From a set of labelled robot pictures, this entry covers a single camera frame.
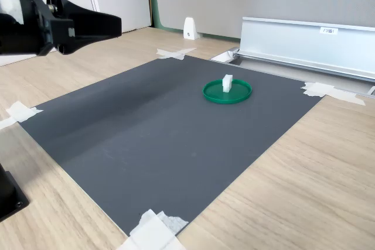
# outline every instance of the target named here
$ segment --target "masking tape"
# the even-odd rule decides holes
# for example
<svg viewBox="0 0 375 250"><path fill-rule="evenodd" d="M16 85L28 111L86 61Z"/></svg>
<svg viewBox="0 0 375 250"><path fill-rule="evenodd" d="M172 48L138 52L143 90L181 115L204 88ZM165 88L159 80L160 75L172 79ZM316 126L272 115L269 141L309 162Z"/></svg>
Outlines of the masking tape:
<svg viewBox="0 0 375 250"><path fill-rule="evenodd" d="M162 55L162 57L160 57L159 59L175 58L175 59L178 59L178 60L183 60L186 53L189 53L189 52L191 52L195 49L196 48L182 49L182 50L179 50L179 51L176 51L176 52L169 52L169 51L165 51L165 50L162 50L162 49L158 49L157 54Z"/></svg>
<svg viewBox="0 0 375 250"><path fill-rule="evenodd" d="M28 120L30 117L42 112L42 110L33 108L28 108L20 101L15 102L10 108L8 108L7 113L11 116L7 119L0 121L0 130L11 126L16 122L23 122Z"/></svg>
<svg viewBox="0 0 375 250"><path fill-rule="evenodd" d="M179 217L168 217L164 212L156 215L150 209L117 250L186 250L175 234L187 223Z"/></svg>
<svg viewBox="0 0 375 250"><path fill-rule="evenodd" d="M322 83L309 83L305 82L305 86L301 87L306 91L304 94L308 96L319 96L324 97L325 95L331 96L338 100L352 102L358 105L365 105L364 101L356 97L355 93L350 93L347 91L336 89L332 85L322 84Z"/></svg>

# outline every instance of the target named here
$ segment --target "gray mat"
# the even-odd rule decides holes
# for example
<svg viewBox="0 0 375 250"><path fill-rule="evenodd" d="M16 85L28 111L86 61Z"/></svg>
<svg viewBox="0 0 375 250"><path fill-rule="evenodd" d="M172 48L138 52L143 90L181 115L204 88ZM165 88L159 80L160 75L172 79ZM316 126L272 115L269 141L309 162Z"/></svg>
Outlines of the gray mat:
<svg viewBox="0 0 375 250"><path fill-rule="evenodd" d="M239 104L202 95L233 74ZM38 105L21 123L127 234L148 209L191 222L306 114L304 83L185 56L155 60Z"/></svg>

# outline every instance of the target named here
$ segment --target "green dish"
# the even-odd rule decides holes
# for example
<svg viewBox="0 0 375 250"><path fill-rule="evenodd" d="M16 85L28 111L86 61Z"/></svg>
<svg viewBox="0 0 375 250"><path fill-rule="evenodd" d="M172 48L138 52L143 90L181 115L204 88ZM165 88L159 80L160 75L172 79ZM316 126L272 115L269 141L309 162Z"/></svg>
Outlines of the green dish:
<svg viewBox="0 0 375 250"><path fill-rule="evenodd" d="M229 93L225 93L223 92L223 80L219 79L207 83L202 91L204 97L211 102L217 104L235 104L250 97L253 89L249 83L234 79Z"/></svg>

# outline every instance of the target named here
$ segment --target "white block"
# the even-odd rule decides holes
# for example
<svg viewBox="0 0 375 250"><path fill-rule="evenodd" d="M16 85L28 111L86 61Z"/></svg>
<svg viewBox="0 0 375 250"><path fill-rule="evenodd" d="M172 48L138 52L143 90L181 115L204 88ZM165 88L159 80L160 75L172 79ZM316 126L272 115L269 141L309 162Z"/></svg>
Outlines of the white block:
<svg viewBox="0 0 375 250"><path fill-rule="evenodd" d="M226 74L223 78L223 92L229 93L232 88L233 76L231 74Z"/></svg>

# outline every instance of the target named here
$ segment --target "wooden table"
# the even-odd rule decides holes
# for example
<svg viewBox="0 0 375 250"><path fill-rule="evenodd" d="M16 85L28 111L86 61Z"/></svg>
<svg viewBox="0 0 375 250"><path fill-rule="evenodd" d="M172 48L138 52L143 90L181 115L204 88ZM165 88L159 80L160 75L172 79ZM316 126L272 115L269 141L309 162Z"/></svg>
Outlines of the wooden table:
<svg viewBox="0 0 375 250"><path fill-rule="evenodd" d="M197 47L209 59L238 43L146 28L70 56L0 67L0 117L159 57ZM195 249L374 249L375 100L325 97L178 236ZM0 162L30 205L0 223L0 249L116 249L126 235L19 126L0 131Z"/></svg>

